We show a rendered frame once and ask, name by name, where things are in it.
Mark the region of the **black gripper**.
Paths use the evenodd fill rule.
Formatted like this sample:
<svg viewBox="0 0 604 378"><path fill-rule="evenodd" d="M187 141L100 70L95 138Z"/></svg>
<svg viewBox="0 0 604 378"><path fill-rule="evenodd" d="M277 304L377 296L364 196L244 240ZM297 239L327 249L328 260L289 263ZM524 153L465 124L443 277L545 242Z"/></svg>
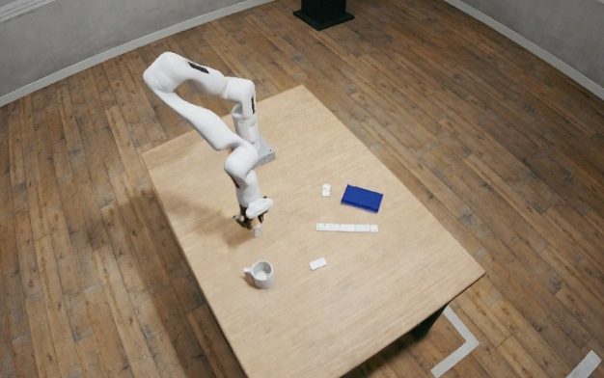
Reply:
<svg viewBox="0 0 604 378"><path fill-rule="evenodd" d="M239 214L238 214L238 215L234 215L234 216L233 216L233 218L234 218L234 219L235 219L235 221L236 221L238 224L240 224L240 225L241 225L243 228L245 228L245 226L246 226L248 230L252 230L252 226L251 226L251 221L252 221L252 219L248 219L248 218L246 218L246 210L247 210L247 208L248 208L248 207L244 207L244 206L242 206L242 205L240 205L240 204L238 204L238 205L239 205L239 208L240 208L240 210L239 210ZM264 214L264 213L267 213L267 212L268 212L268 209L267 209L266 211L264 211L262 214L258 215L258 219L259 219L259 221L260 221L261 223L263 223L263 220L264 220L264 219L263 219L263 214ZM243 221L241 220L241 216L244 216L244 220L243 220ZM246 221L245 219L246 219L247 221Z"/></svg>

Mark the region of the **grey mug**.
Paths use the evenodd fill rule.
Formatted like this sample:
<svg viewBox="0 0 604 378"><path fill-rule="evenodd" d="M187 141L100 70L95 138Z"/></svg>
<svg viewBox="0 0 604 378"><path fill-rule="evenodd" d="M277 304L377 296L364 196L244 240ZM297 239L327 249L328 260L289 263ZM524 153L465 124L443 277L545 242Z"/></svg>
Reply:
<svg viewBox="0 0 604 378"><path fill-rule="evenodd" d="M245 277L254 278L254 281L255 281L255 284L257 287L266 289L266 288L269 288L270 286L272 286L275 281L273 268L272 268L272 274L271 274L271 268L272 268L272 266L269 262L259 261L253 265L252 269L244 268L244 274L245 274ZM252 275L252 270L253 270L253 275ZM259 279L266 278L266 280L258 280L258 278Z"/></svg>

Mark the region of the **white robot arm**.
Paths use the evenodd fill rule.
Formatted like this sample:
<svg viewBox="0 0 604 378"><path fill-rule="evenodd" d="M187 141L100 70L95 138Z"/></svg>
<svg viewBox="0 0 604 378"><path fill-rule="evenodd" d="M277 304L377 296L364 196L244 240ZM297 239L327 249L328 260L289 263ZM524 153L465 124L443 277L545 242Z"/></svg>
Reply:
<svg viewBox="0 0 604 378"><path fill-rule="evenodd" d="M144 72L143 78L149 89L191 124L214 150L220 151L227 146L233 149L224 162L224 170L234 183L238 203L248 207L247 217L255 218L271 208L273 201L261 199L257 176L251 170L259 160L261 148L254 83L224 77L215 69L197 65L171 52L159 56ZM190 104L174 93L187 79L195 95L208 98L220 95L218 97L231 103L241 103L232 109L235 134L213 112Z"/></svg>

